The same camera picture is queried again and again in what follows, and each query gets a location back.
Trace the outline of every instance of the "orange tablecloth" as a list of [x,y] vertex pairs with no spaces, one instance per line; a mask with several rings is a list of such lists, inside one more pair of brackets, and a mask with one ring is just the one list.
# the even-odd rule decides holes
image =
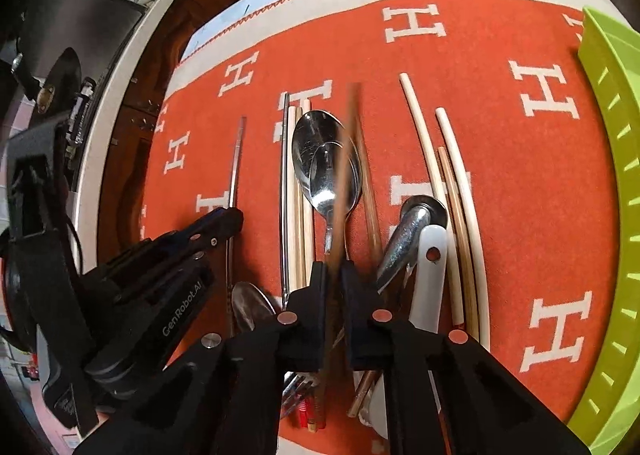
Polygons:
[[[312,107],[340,118],[348,83],[361,81],[362,123],[386,239],[406,196],[430,190],[398,80],[406,72],[434,146],[443,144],[434,116],[443,106],[470,174],[489,283],[492,353],[567,420],[600,350],[618,252],[609,145],[576,56],[578,4],[598,2],[608,1],[336,0],[332,8],[327,0],[285,0],[242,20],[175,73],[172,82],[184,87],[170,93],[154,137],[143,236],[187,225],[209,210],[208,199],[223,202],[244,114],[238,207],[245,223],[236,242],[236,279],[279,294],[278,100],[284,91],[318,88]],[[394,11],[428,6],[436,8],[411,15],[416,24]],[[290,22],[304,8],[308,19]],[[441,24],[438,32],[445,34],[398,33],[410,24]],[[244,45],[256,31],[269,34]],[[237,74],[234,66],[242,62]],[[249,73],[249,81],[238,82]],[[324,224],[318,216],[315,229],[319,257]],[[369,270],[362,204],[351,216],[348,241],[356,265]],[[223,292],[221,283],[187,344],[224,330]],[[332,390],[322,433],[283,425],[280,434],[323,453],[368,453],[375,433],[344,416],[350,392],[351,385]]]

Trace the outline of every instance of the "white handle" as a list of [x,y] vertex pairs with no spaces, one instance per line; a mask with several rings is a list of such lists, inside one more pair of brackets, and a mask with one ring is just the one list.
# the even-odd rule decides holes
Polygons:
[[446,263],[447,230],[437,225],[425,227],[418,242],[414,300],[409,312],[409,321],[417,329],[438,332]]
[[[437,225],[423,228],[418,241],[418,266],[415,272],[414,300],[409,312],[409,321],[417,329],[438,332],[446,264],[447,230]],[[433,396],[436,400],[438,411],[440,411],[440,400],[438,399],[433,376],[431,372],[425,375],[431,380]],[[385,385],[383,380],[384,377],[380,377],[372,391],[369,403],[369,421],[380,436],[388,439]]]

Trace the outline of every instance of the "black strap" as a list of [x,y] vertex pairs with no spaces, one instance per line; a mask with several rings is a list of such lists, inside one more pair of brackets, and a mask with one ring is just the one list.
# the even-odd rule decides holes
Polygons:
[[[8,263],[8,259],[6,256],[6,252],[8,251],[9,246],[9,228],[5,229],[2,233],[0,233],[0,258],[4,260],[2,263],[2,294],[4,295],[4,277],[6,276],[6,266]],[[11,310],[6,307],[7,315],[9,316],[9,321],[11,321]],[[9,343],[9,345],[21,350],[22,352],[30,352],[29,348],[18,338],[18,335],[9,329],[5,329],[2,325],[0,325],[0,336],[4,338],[4,340]]]

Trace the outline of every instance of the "chopstick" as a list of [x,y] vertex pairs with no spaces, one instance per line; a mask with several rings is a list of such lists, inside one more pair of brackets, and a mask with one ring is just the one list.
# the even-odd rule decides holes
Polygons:
[[289,226],[287,226],[287,164],[289,161],[289,93],[284,96],[282,106],[282,149],[280,151],[280,288],[282,309],[289,300]]
[[[289,107],[289,143],[293,141],[293,131],[296,128],[298,119],[302,116],[302,108]],[[290,220],[292,224],[292,234],[289,236],[289,241],[293,245],[292,256],[294,259],[294,276],[290,281],[289,291],[295,291],[306,286],[306,269],[305,269],[305,239],[303,228],[303,214],[302,214],[302,190],[300,183],[296,180],[296,174],[293,169],[293,158],[291,145],[289,144],[289,165],[287,174],[290,175],[290,191],[292,194],[292,204],[290,205]]]
[[362,170],[362,199],[364,201],[364,215],[367,222],[367,238],[369,239],[369,256],[374,266],[382,260],[382,237],[380,236],[380,223],[378,221],[378,208],[376,207],[376,194],[373,191],[371,180],[371,168],[367,145],[364,142],[362,122],[360,115],[356,114],[356,148],[360,158]]
[[456,238],[458,239],[458,253],[460,255],[460,264],[462,265],[462,284],[463,297],[465,299],[465,324],[466,332],[473,339],[479,341],[479,323],[478,323],[478,299],[476,298],[476,279],[474,277],[474,265],[471,259],[471,249],[469,247],[468,231],[466,229],[465,215],[460,203],[460,195],[458,194],[458,185],[453,176],[453,169],[447,155],[447,150],[441,146],[438,148],[440,156],[440,164],[447,183],[447,191],[449,192],[449,201],[451,202],[451,217],[456,229]]
[[[236,135],[236,146],[234,147],[234,159],[231,165],[231,179],[229,181],[229,204],[230,208],[235,207],[238,202],[238,171],[240,166],[240,152],[242,150],[242,137],[244,136],[244,125],[246,117],[240,118],[238,125],[238,135]],[[225,286],[226,286],[226,314],[228,318],[229,336],[235,335],[234,314],[231,307],[231,293],[234,288],[233,279],[234,261],[234,238],[230,237],[226,241],[225,248]]]
[[335,182],[335,201],[333,215],[332,245],[329,254],[326,255],[325,263],[329,272],[329,285],[327,290],[327,307],[324,336],[324,360],[322,370],[319,374],[319,385],[314,394],[316,407],[316,424],[324,424],[325,409],[324,397],[326,393],[327,376],[330,363],[330,356],[335,340],[335,328],[337,321],[338,307],[338,271],[344,255],[344,228],[347,215],[347,190],[351,167],[350,155],[351,144],[354,140],[354,129],[357,121],[357,114],[360,112],[360,85],[351,84],[349,99],[347,103],[347,113],[344,126],[340,128],[338,141],[340,142],[340,152],[338,153],[337,175]]
[[453,165],[453,171],[456,174],[458,187],[460,188],[460,197],[462,199],[462,207],[465,211],[466,226],[469,231],[469,244],[471,248],[471,256],[474,264],[474,274],[476,275],[476,293],[478,295],[478,318],[480,327],[480,344],[490,351],[490,323],[489,323],[489,293],[486,283],[486,270],[484,267],[484,254],[482,252],[482,241],[480,238],[480,228],[478,226],[478,216],[476,215],[476,206],[471,195],[471,187],[469,180],[466,178],[465,163],[462,161],[462,155],[458,148],[456,137],[449,123],[447,111],[442,107],[436,109],[436,117],[442,130],[444,142],[449,150],[449,157]]
[[[356,148],[358,149],[358,156],[360,158],[360,166],[362,170],[362,197],[364,199],[364,214],[367,221],[367,237],[369,239],[369,257],[373,265],[379,265],[382,260],[382,237],[380,236],[380,224],[378,221],[378,209],[376,207],[376,195],[373,191],[373,184],[371,181],[371,170],[369,165],[369,156],[367,154],[367,146],[364,142],[364,132],[362,130],[362,122],[359,114],[356,114]],[[347,411],[347,417],[356,417],[362,405],[364,399],[369,393],[369,389],[372,387],[380,377],[378,371],[366,371],[362,374],[358,387],[356,388],[356,394]]]
[[[415,95],[414,86],[411,84],[409,76],[404,72],[400,73],[400,83],[406,101],[409,103],[415,129],[418,132],[422,154],[427,163],[427,172],[429,173],[433,196],[447,208],[447,198],[442,186],[442,177],[438,169],[438,161],[433,151],[429,130],[427,129],[427,124],[424,122],[420,103],[418,103],[418,98]],[[462,286],[460,285],[460,268],[458,266],[458,254],[456,252],[456,239],[453,236],[451,222],[447,223],[447,278],[449,280],[449,295],[451,298],[451,319],[453,325],[458,326],[464,323],[465,312],[462,304]]]
[[[302,101],[302,114],[306,114],[311,110],[311,102],[309,100]],[[316,259],[316,247],[314,243],[314,209],[311,203],[302,195],[302,189],[300,195],[302,198],[302,220],[304,228],[304,241],[305,241],[305,281],[309,284],[311,280],[311,267]]]

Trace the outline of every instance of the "spoon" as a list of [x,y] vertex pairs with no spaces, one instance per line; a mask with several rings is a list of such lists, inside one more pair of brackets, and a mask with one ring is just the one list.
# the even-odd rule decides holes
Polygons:
[[417,261],[420,232],[430,224],[447,225],[447,210],[436,198],[414,195],[402,204],[400,223],[386,245],[376,274],[378,292],[384,291],[404,266],[405,281],[409,278]]
[[[418,237],[418,264],[415,276],[414,297],[409,321],[420,330],[438,332],[440,305],[444,290],[444,273],[447,258],[447,223],[425,226]],[[440,411],[440,400],[435,388],[433,374],[429,371],[419,377],[428,377],[433,387],[433,397]],[[386,402],[384,378],[380,377],[369,402],[369,422],[374,430],[388,439],[386,424]]]
[[[234,284],[231,292],[231,307],[240,332],[252,331],[260,322],[276,314],[266,295],[247,281],[238,281]],[[308,378],[304,375],[286,372],[282,392],[282,406],[286,410],[286,415],[291,413],[300,402],[296,396],[306,395],[311,388]]]
[[238,281],[231,292],[231,307],[240,332],[249,332],[261,321],[276,314],[266,295],[254,284]]
[[[342,148],[338,141],[341,126],[328,112],[309,111],[296,124],[291,142],[293,168],[302,193],[326,221],[325,253],[331,249],[337,158]],[[350,166],[347,216],[362,192],[362,172],[355,146],[351,147]]]

